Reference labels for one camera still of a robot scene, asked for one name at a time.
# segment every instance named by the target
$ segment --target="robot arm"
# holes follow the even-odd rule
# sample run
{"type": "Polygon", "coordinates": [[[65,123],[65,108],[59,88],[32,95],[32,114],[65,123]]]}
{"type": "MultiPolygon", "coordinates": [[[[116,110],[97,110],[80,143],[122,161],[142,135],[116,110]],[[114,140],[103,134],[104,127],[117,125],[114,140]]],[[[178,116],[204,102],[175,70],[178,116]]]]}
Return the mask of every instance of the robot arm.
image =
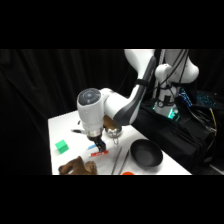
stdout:
{"type": "Polygon", "coordinates": [[[174,97],[177,92],[176,88],[172,86],[172,83],[180,82],[186,84],[195,81],[199,75],[199,69],[191,62],[184,49],[166,49],[165,59],[166,64],[158,66],[155,72],[156,79],[161,84],[159,100],[155,106],[155,112],[172,119],[173,117],[171,115],[174,114],[173,109],[176,108],[174,97]],[[168,75],[174,71],[176,66],[175,72],[164,82],[168,75]]]}
{"type": "Polygon", "coordinates": [[[121,126],[132,124],[156,68],[155,49],[126,49],[125,56],[138,72],[138,81],[129,99],[110,89],[87,89],[78,96],[78,112],[89,140],[100,152],[106,150],[102,142],[104,115],[121,126]]]}

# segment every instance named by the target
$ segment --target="black background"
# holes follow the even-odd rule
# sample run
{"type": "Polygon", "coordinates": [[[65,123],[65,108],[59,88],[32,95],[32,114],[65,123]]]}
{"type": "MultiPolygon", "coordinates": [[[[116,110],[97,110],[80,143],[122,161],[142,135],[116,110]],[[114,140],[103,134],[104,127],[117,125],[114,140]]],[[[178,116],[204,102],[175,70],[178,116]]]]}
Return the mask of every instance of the black background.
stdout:
{"type": "MultiPolygon", "coordinates": [[[[224,95],[223,49],[191,49],[190,58],[200,69],[198,89],[224,95]]],[[[1,49],[3,174],[51,174],[47,120],[76,110],[86,88],[116,91],[127,73],[120,91],[125,96],[137,73],[123,49],[1,49]]]]}

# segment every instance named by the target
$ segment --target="white table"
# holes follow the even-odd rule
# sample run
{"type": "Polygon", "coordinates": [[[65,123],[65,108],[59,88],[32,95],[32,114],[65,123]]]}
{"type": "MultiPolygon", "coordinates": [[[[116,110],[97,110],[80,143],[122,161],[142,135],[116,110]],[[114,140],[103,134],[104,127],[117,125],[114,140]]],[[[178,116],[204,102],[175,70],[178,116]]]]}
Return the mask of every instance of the white table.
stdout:
{"type": "MultiPolygon", "coordinates": [[[[78,156],[81,156],[84,162],[94,161],[97,165],[99,175],[111,175],[119,149],[114,145],[113,140],[109,138],[104,131],[102,139],[107,145],[109,154],[89,158],[89,154],[97,152],[98,149],[94,148],[87,150],[87,148],[93,145],[94,142],[89,141],[86,135],[71,132],[72,129],[83,130],[81,124],[78,125],[79,120],[78,111],[48,120],[53,175],[59,175],[58,168],[78,156]],[[69,150],[60,155],[55,144],[62,140],[67,143],[69,150]]],[[[122,146],[122,151],[119,156],[114,175],[118,174],[132,143],[138,139],[147,139],[132,126],[122,128],[123,133],[119,137],[119,144],[122,146]]],[[[122,173],[129,171],[135,175],[191,175],[164,152],[163,157],[162,164],[157,168],[143,170],[135,164],[129,154],[122,173]]]]}

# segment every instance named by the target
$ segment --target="green cube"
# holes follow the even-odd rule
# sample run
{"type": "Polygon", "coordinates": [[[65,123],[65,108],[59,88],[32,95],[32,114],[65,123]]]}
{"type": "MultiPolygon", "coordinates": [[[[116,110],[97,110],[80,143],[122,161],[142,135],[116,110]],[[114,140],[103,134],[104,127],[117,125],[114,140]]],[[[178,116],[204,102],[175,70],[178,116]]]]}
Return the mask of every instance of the green cube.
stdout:
{"type": "Polygon", "coordinates": [[[66,142],[64,140],[58,142],[57,144],[55,144],[59,153],[63,154],[64,152],[66,152],[69,148],[66,144],[66,142]]]}

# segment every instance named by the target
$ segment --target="brown object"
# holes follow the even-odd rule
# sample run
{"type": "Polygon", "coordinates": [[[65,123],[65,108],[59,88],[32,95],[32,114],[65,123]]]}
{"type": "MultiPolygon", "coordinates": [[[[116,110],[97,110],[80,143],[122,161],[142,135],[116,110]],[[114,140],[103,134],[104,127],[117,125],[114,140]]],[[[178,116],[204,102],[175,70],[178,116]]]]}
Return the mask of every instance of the brown object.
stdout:
{"type": "Polygon", "coordinates": [[[107,115],[104,116],[104,127],[114,130],[119,127],[119,125],[113,121],[110,117],[107,115]]]}
{"type": "Polygon", "coordinates": [[[60,175],[97,175],[96,164],[94,162],[87,162],[84,164],[80,156],[66,165],[60,166],[58,171],[60,175]]]}

